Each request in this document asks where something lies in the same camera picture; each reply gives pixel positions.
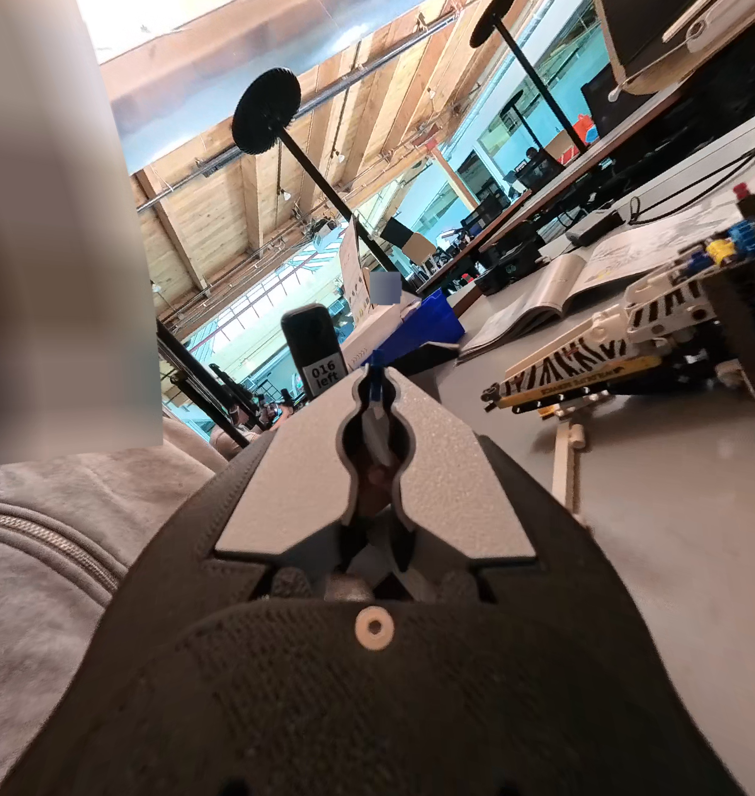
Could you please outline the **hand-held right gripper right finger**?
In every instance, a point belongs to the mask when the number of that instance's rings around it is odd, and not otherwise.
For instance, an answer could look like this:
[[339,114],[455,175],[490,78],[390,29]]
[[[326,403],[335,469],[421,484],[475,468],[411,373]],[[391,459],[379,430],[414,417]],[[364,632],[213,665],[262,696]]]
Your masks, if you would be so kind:
[[384,375],[396,393],[392,417],[409,442],[392,497],[416,533],[412,565],[532,561],[532,544],[475,433],[396,369]]

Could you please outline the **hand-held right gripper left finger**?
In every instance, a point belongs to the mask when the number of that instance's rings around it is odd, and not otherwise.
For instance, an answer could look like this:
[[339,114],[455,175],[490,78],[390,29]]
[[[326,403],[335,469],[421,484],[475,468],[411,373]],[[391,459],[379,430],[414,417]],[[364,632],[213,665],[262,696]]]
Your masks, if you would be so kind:
[[357,475],[345,427],[362,410],[360,368],[276,433],[216,543],[218,554],[255,561],[340,561]]

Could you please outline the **white lego connector blue pin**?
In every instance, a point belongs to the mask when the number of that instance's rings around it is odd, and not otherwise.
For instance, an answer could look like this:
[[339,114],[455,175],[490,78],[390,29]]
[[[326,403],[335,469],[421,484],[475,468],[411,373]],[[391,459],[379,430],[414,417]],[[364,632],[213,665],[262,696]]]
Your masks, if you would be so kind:
[[388,468],[392,465],[390,420],[383,398],[384,358],[380,350],[372,354],[368,370],[368,403],[362,415],[364,443],[373,461]]

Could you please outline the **zebra striped lego plane model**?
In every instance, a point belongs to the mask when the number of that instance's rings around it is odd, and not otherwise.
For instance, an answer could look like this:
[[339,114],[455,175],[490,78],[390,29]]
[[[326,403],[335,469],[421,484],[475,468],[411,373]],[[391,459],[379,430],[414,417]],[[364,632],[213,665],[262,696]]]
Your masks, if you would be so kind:
[[542,411],[600,393],[680,393],[710,381],[755,401],[755,194],[717,224],[482,391],[487,412]]

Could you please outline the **person's left hand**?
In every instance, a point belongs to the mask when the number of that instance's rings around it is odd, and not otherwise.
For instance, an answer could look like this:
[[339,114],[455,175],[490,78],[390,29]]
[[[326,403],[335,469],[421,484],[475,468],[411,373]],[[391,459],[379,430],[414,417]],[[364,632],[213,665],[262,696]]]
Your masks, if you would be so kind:
[[357,465],[356,517],[375,517],[391,504],[395,472],[395,467],[379,463],[366,462]]

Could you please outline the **white cardboard box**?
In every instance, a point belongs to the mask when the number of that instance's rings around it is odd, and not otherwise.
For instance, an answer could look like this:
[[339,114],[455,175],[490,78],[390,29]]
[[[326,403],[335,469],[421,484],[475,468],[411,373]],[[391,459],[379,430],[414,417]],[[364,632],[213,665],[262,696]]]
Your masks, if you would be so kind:
[[341,344],[347,370],[360,368],[420,304],[421,298],[403,292],[400,303],[373,307]]

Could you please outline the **blue plastic storage bin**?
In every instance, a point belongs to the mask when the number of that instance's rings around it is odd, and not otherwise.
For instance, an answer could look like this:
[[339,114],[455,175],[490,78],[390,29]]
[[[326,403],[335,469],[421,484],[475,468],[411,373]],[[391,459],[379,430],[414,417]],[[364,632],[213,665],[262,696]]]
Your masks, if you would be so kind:
[[465,330],[441,289],[427,296],[366,364],[392,367],[404,376],[456,360]]

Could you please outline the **open instruction booklet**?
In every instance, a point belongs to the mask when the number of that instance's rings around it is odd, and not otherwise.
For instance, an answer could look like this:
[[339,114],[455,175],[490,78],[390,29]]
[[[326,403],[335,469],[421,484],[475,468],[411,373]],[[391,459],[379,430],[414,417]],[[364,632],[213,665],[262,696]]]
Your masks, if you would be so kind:
[[603,240],[587,257],[577,252],[561,254],[541,270],[530,292],[488,318],[479,333],[461,347],[458,363],[524,336],[552,319],[565,318],[576,297],[602,286],[640,277],[636,287],[629,287],[625,301],[652,298],[654,289],[666,284],[661,273],[678,268],[681,250],[703,243],[742,219],[734,202],[699,206]]

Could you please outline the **black disc topped pole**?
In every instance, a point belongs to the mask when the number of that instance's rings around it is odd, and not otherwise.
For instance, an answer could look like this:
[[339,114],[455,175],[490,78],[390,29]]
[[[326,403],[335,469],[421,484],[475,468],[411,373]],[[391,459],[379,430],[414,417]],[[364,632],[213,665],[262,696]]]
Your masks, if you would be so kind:
[[491,1],[473,29],[470,38],[470,46],[472,49],[478,49],[486,43],[492,33],[499,33],[510,49],[511,54],[514,55],[517,61],[522,65],[526,75],[541,94],[544,103],[562,125],[563,130],[571,139],[573,146],[575,146],[581,154],[585,154],[588,150],[587,145],[582,141],[579,134],[577,134],[561,105],[556,102],[541,75],[532,65],[527,55],[525,55],[522,46],[519,45],[504,24],[504,18],[510,12],[514,4],[514,1]]
[[366,244],[377,262],[387,271],[398,274],[402,288],[412,292],[412,287],[397,266],[353,216],[352,210],[288,133],[288,125],[300,107],[301,98],[299,80],[289,69],[273,68],[260,75],[244,92],[235,108],[232,121],[234,144],[244,154],[256,155],[269,151],[277,140],[281,141],[333,207],[349,222],[357,238]]

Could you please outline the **person's grey fleece hoodie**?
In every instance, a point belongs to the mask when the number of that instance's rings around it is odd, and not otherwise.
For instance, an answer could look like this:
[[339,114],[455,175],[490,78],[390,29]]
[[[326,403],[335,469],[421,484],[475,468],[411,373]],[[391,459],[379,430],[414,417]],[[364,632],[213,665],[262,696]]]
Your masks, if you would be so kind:
[[188,774],[172,670],[139,669],[193,623],[246,600],[263,568],[213,544],[269,445],[243,464],[182,423],[156,447],[0,465],[0,783],[4,794],[213,793]]

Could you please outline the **black power adapter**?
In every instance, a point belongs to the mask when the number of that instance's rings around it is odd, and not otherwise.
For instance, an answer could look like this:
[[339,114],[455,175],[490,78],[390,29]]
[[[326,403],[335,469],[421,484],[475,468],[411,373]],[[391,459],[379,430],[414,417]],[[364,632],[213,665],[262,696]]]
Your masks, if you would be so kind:
[[586,248],[625,223],[618,211],[597,212],[570,228],[565,236],[574,248]]

